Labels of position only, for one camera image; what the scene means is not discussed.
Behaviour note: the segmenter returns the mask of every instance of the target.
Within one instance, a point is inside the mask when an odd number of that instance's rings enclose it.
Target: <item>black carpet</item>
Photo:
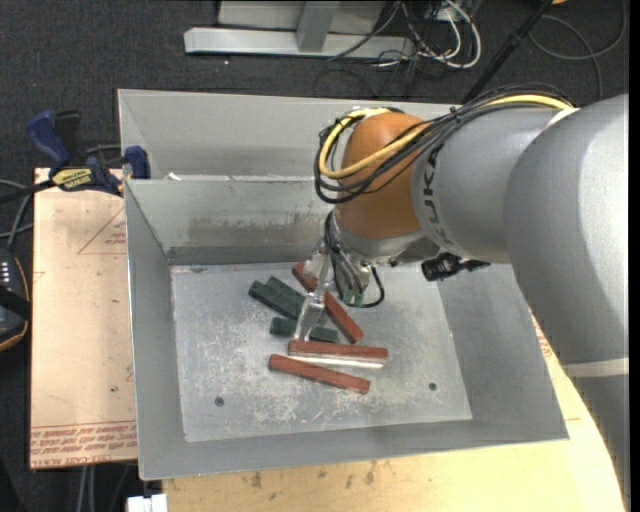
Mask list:
[[[628,13],[630,0],[623,1]],[[413,8],[419,10],[422,3],[414,2]],[[4,0],[0,2],[0,178],[28,184],[35,167],[50,164],[25,135],[28,120],[44,109],[77,109],[89,144],[117,142],[119,88],[456,103],[537,5],[534,0],[483,1],[476,15],[483,45],[478,65],[443,73],[441,66],[427,64],[411,75],[406,65],[395,73],[381,72],[349,59],[186,56],[183,33],[213,24],[214,2]],[[576,27],[599,50],[620,32],[621,5],[620,0],[569,0],[551,14]],[[546,83],[580,106],[627,92],[628,25],[627,21],[622,42],[598,57],[601,91],[592,60],[559,60],[542,53],[529,39],[522,41],[488,88]],[[400,29],[393,25],[390,30]],[[534,35],[557,52],[586,53],[580,39],[555,21],[541,20]],[[0,193],[7,191],[0,187]],[[0,206],[0,232],[10,228],[18,206],[18,202]],[[25,222],[31,218],[30,209]],[[28,275],[31,252],[32,234],[27,232],[19,236],[15,253]],[[82,468],[34,472],[27,466],[29,346],[27,338],[0,353],[0,461],[8,475],[0,471],[0,511],[16,509],[11,488],[29,511],[75,510]],[[99,466],[96,510],[108,509],[123,474],[123,494],[144,491],[135,468]]]

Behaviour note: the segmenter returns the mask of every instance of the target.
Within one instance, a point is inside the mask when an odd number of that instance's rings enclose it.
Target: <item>green rectangular block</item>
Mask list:
[[[274,336],[293,336],[296,331],[297,322],[287,318],[276,317],[271,320],[269,333]],[[330,343],[338,343],[338,331],[317,325],[309,333],[309,339],[315,341],[327,341]]]
[[[300,315],[302,304],[296,304],[260,281],[253,282],[249,289],[249,295],[291,320],[297,320]]]
[[[277,277],[270,277],[269,280],[267,281],[267,286],[277,291],[278,293],[280,293],[290,301],[294,302],[295,304],[300,304],[300,306],[302,306],[302,303],[306,298],[305,295],[303,295],[297,290],[294,290],[288,284],[283,283]]]

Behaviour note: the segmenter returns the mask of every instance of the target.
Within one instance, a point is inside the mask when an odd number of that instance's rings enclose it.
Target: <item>red rectangular block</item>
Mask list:
[[[369,391],[370,382],[367,379],[355,377],[347,373],[336,372],[315,364],[291,359],[290,357],[272,354],[269,358],[269,369],[273,371],[296,375],[304,379],[313,380],[338,388],[351,389],[361,394]]]
[[[344,308],[333,295],[329,292],[324,295],[324,307],[327,310],[329,318],[336,324],[336,327],[344,334],[349,343],[358,343],[364,336],[362,329],[354,322]]]
[[[303,269],[304,263],[301,262],[293,267],[291,272],[305,290],[308,292],[315,290],[317,280],[305,277]],[[364,332],[362,332],[362,329],[360,329],[358,324],[347,314],[338,300],[329,292],[325,293],[324,305],[329,318],[331,318],[336,327],[340,329],[340,332],[344,334],[345,338],[349,340],[349,343],[358,343],[363,338]]]
[[[353,364],[381,367],[387,362],[386,348],[363,345],[337,345],[317,341],[293,340],[289,343],[289,356],[309,358],[316,362]]]
[[[308,292],[312,292],[316,289],[318,280],[316,278],[305,277],[304,262],[301,261],[300,263],[298,263],[291,269],[291,272],[305,290],[307,290]]]

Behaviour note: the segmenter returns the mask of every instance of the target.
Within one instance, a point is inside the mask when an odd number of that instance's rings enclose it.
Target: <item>wooden board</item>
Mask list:
[[[121,198],[35,195],[32,469],[137,457],[125,236]]]

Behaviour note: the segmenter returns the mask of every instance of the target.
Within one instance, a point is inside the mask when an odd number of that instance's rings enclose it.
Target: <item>gray metal tray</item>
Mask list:
[[[390,351],[382,369],[353,370],[368,395],[269,372],[286,341],[248,289],[271,275],[295,285],[326,212],[309,180],[128,182],[143,478],[566,435],[510,266],[440,285],[415,267],[383,271],[385,303],[353,314],[363,342]]]

